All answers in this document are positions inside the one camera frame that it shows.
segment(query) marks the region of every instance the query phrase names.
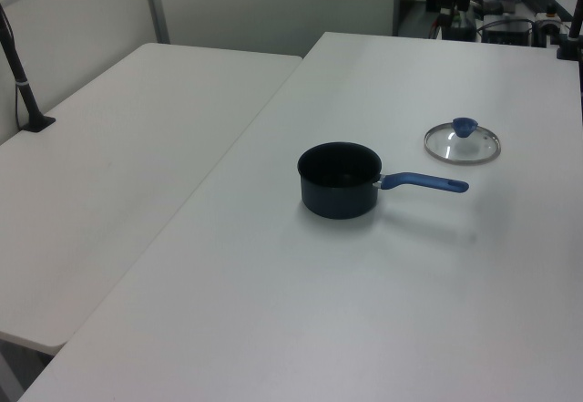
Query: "glass lid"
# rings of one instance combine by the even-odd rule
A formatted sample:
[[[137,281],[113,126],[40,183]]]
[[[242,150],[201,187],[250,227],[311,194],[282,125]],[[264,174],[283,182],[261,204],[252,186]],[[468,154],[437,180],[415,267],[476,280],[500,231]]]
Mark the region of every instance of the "glass lid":
[[[425,135],[425,149],[433,157],[457,165],[475,165],[500,154],[500,140],[470,118],[456,118],[433,127]]]

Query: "wall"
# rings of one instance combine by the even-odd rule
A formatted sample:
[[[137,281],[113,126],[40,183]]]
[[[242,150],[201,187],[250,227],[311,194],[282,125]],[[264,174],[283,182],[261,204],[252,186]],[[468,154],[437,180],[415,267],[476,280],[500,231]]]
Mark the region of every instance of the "wall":
[[[159,0],[172,44],[305,56],[325,31],[391,35],[394,0]]]
[[[156,42],[148,0],[17,0],[5,6],[41,111]],[[0,143],[16,133],[14,78],[0,53]],[[22,118],[26,110],[22,100]]]

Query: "blue handle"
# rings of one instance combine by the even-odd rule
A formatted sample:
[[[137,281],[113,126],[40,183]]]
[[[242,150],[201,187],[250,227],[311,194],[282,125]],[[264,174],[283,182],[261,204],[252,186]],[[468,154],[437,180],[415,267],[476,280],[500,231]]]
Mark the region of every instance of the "blue handle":
[[[399,185],[417,185],[433,188],[434,190],[450,192],[466,192],[470,185],[460,180],[442,179],[441,177],[425,176],[414,172],[400,172],[388,176],[381,176],[381,189],[390,190]]]

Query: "saucepan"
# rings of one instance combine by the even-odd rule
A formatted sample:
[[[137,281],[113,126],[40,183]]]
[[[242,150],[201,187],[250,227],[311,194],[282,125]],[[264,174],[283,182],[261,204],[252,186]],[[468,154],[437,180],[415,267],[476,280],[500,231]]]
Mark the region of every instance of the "saucepan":
[[[372,209],[378,190],[404,184],[458,193],[469,189],[464,181],[413,172],[383,175],[381,167],[378,155],[363,145],[330,142],[313,147],[298,161],[303,203],[317,215],[343,220]]]

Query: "blue knob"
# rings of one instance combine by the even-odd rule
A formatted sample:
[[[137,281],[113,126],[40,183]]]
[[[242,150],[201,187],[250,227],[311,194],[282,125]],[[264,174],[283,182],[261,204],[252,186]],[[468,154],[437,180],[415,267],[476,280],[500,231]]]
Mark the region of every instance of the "blue knob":
[[[459,138],[467,138],[477,129],[477,121],[471,118],[456,118],[452,127]]]

